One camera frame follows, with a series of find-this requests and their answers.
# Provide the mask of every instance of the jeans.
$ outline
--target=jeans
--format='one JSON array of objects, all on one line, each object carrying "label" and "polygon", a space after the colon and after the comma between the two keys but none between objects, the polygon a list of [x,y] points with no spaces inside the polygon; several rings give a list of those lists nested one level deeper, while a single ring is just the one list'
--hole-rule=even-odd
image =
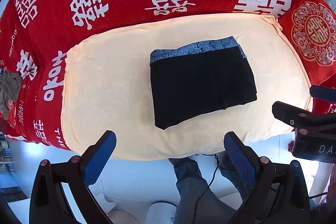
[{"label": "jeans", "polygon": [[[232,170],[234,166],[228,157],[224,158],[224,163],[225,167],[230,170],[221,169],[221,174],[233,183],[244,200],[250,188],[245,187],[237,171]],[[208,183],[202,178],[198,164],[194,160],[183,159],[174,165],[174,170],[177,177],[176,187],[181,196],[174,224],[191,224],[195,203],[208,187]],[[226,224],[229,223],[235,212],[235,209],[220,201],[208,189],[198,203],[195,224]]]}]

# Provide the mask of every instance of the blue gripper pad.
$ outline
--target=blue gripper pad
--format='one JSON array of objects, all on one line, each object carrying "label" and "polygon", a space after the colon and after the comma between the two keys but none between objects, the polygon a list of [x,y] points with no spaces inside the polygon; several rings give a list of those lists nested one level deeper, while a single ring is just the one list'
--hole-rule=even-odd
[{"label": "blue gripper pad", "polygon": [[95,145],[91,145],[83,154],[80,170],[86,187],[95,184],[117,145],[114,132],[106,131]]},{"label": "blue gripper pad", "polygon": [[224,147],[241,180],[246,186],[254,187],[256,185],[256,170],[230,132],[224,136]]}]

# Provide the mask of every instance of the shoe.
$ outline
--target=shoe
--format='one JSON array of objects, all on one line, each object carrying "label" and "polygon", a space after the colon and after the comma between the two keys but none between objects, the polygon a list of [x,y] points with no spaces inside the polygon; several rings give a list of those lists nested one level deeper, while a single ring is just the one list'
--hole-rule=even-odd
[{"label": "shoe", "polygon": [[236,167],[230,160],[229,155],[226,153],[226,151],[222,151],[219,153],[216,153],[218,160],[219,160],[219,168],[231,170],[231,171],[237,171]]},{"label": "shoe", "polygon": [[190,159],[189,157],[181,158],[181,159],[175,159],[175,158],[169,158],[168,160],[172,165],[176,165],[179,162],[182,162],[184,160]]}]

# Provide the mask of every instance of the red bedspread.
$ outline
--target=red bedspread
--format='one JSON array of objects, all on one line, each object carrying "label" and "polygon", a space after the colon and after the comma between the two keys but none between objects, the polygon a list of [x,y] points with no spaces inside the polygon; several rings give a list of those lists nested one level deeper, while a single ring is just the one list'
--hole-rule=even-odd
[{"label": "red bedspread", "polygon": [[223,12],[280,17],[312,84],[335,73],[335,15],[324,0],[10,0],[0,20],[0,66],[24,79],[17,103],[9,102],[10,136],[68,149],[60,126],[64,59],[82,40],[122,26]]}]

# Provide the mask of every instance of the white floor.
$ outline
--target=white floor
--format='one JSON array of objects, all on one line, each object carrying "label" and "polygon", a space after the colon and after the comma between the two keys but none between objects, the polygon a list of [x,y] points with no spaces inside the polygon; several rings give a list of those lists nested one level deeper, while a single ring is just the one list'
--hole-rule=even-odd
[{"label": "white floor", "polygon": [[[267,156],[272,162],[290,163],[294,159],[287,151],[288,143],[294,139],[294,134],[275,136],[265,141],[248,144],[259,156]],[[14,178],[23,192],[30,197],[35,174],[39,163],[49,159],[51,163],[68,161],[74,153],[42,144],[10,142],[14,161]],[[198,163],[203,177],[210,182],[216,168],[216,161],[211,156],[193,157]],[[313,176],[318,163],[301,160],[307,187],[310,190]],[[167,201],[178,205],[179,193],[175,186],[176,177],[168,160],[128,161],[109,160],[96,184],[90,186],[96,196],[104,193],[106,199],[115,202],[118,208],[132,214],[143,223],[149,206],[157,201]],[[229,205],[238,208],[241,199],[233,184],[222,177],[218,171],[211,190]],[[69,189],[67,197],[71,198]],[[84,223],[74,202],[70,202],[77,220]]]}]

